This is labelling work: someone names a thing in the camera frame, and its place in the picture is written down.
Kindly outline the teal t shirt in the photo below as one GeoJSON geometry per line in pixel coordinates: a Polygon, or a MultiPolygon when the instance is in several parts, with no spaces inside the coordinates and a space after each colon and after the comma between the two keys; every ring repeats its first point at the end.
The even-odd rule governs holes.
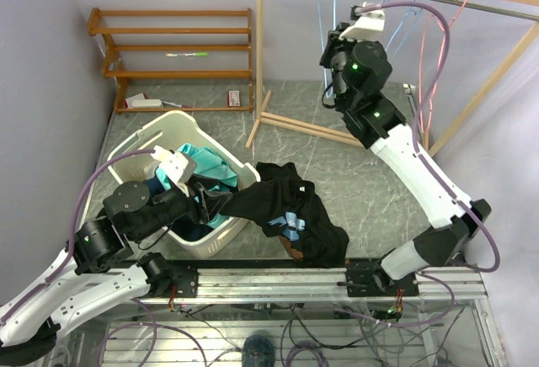
{"type": "Polygon", "coordinates": [[[237,191],[237,174],[209,147],[197,147],[184,143],[177,151],[183,152],[195,160],[197,164],[195,174],[218,181],[207,188],[208,190],[237,191]]]}

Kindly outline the black t shirt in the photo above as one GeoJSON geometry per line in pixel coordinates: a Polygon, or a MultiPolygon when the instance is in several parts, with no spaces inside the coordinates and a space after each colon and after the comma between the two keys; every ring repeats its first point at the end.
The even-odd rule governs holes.
{"type": "Polygon", "coordinates": [[[255,169],[260,180],[234,193],[221,214],[254,222],[297,261],[313,267],[342,265],[349,235],[330,220],[315,184],[301,178],[292,162],[258,162],[255,169]]]}

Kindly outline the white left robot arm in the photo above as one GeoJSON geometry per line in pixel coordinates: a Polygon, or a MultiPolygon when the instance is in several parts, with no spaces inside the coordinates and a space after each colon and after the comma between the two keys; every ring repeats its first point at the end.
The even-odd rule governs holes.
{"type": "Polygon", "coordinates": [[[108,272],[132,256],[132,243],[189,217],[197,224],[214,218],[232,198],[196,183],[152,194],[143,182],[121,184],[103,202],[99,216],[86,221],[74,242],[54,262],[67,266],[53,279],[44,277],[1,309],[1,363],[24,366],[48,354],[57,340],[86,321],[124,301],[145,295],[162,297],[187,287],[196,293],[188,268],[176,268],[160,253],[148,253],[117,274],[108,272]]]}

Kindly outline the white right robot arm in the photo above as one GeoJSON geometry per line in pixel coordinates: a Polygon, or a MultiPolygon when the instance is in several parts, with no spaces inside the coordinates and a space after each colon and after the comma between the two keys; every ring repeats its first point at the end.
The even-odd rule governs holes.
{"type": "Polygon", "coordinates": [[[387,296],[410,274],[447,265],[476,235],[491,208],[459,189],[419,145],[415,129],[382,93],[392,72],[387,53],[364,32],[348,23],[328,32],[320,65],[331,73],[330,106],[342,114],[350,134],[399,177],[430,223],[373,265],[366,284],[387,296]]]}

